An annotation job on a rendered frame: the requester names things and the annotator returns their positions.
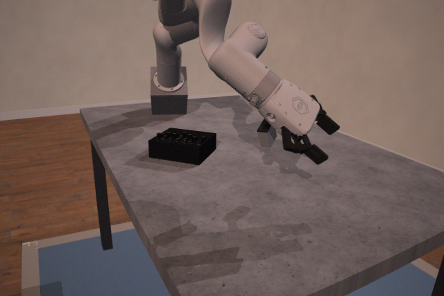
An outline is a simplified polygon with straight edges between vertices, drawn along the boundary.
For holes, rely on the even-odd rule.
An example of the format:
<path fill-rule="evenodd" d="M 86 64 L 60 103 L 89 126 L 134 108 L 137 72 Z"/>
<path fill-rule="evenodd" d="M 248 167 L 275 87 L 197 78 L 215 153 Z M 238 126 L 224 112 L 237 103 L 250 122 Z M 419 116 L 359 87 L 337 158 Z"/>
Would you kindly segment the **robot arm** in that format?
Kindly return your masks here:
<path fill-rule="evenodd" d="M 183 86 L 179 44 L 199 37 L 201 51 L 217 77 L 253 107 L 268 98 L 281 80 L 258 60 L 268 36 L 259 24 L 245 22 L 224 41 L 231 5 L 232 0 L 159 0 L 160 23 L 153 28 L 157 56 L 153 82 L 160 91 L 176 92 Z"/>

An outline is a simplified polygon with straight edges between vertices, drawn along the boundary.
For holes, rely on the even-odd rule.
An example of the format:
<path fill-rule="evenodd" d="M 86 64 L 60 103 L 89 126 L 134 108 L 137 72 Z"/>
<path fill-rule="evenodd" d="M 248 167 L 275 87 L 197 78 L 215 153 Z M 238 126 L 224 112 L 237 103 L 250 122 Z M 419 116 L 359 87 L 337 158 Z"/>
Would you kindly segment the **black lighting desk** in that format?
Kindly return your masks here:
<path fill-rule="evenodd" d="M 200 165 L 216 150 L 216 133 L 169 128 L 148 140 L 149 157 Z"/>

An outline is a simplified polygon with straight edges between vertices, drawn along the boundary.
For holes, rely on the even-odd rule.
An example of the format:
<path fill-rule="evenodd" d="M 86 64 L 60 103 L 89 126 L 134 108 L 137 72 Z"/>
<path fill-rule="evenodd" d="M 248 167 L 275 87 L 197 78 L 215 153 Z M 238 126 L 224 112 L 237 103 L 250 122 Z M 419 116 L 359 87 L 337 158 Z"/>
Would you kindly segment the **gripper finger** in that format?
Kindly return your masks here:
<path fill-rule="evenodd" d="M 318 122 L 316 124 L 329 135 L 339 130 L 340 126 L 337 123 L 335 123 L 328 115 L 326 115 L 327 114 L 326 111 L 323 110 L 321 104 L 318 102 L 315 95 L 310 95 L 310 96 L 320 105 L 320 111 L 318 113 L 318 116 L 316 117 L 316 121 Z"/>
<path fill-rule="evenodd" d="M 328 159 L 328 155 L 324 153 L 317 145 L 311 145 L 310 140 L 306 134 L 303 136 L 297 136 L 291 133 L 285 126 L 282 129 L 282 143 L 284 150 L 305 154 L 316 164 L 321 164 Z M 294 143 L 291 141 L 291 137 Z M 300 140 L 303 140 L 304 144 L 301 144 Z"/>

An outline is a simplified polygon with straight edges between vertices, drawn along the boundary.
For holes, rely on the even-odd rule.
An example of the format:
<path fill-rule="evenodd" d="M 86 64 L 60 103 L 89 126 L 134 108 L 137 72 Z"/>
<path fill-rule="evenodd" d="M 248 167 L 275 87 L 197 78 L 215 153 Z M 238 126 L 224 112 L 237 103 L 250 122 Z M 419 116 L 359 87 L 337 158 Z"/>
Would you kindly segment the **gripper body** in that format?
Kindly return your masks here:
<path fill-rule="evenodd" d="M 299 87 L 281 79 L 268 98 L 256 107 L 266 121 L 282 135 L 285 126 L 294 135 L 308 134 L 320 105 Z"/>

